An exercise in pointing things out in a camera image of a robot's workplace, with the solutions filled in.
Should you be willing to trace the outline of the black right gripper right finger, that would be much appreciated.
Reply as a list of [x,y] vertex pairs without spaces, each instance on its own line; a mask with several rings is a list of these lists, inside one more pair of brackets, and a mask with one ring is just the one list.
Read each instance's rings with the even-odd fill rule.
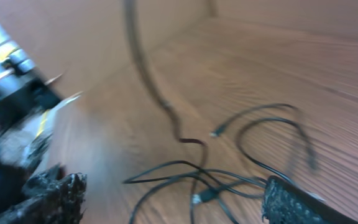
[[262,201],[262,220],[270,224],[358,224],[309,193],[270,176]]

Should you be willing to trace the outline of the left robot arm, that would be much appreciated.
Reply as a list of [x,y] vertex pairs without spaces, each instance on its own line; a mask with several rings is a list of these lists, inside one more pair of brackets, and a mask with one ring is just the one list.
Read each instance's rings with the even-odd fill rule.
[[22,187],[44,159],[63,99],[0,25],[0,213],[24,200]]

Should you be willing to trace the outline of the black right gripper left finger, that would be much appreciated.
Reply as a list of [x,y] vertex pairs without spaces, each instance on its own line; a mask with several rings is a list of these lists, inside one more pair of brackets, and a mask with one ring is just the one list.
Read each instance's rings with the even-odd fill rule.
[[87,175],[65,175],[58,164],[31,177],[0,164],[0,223],[79,223],[86,188]]

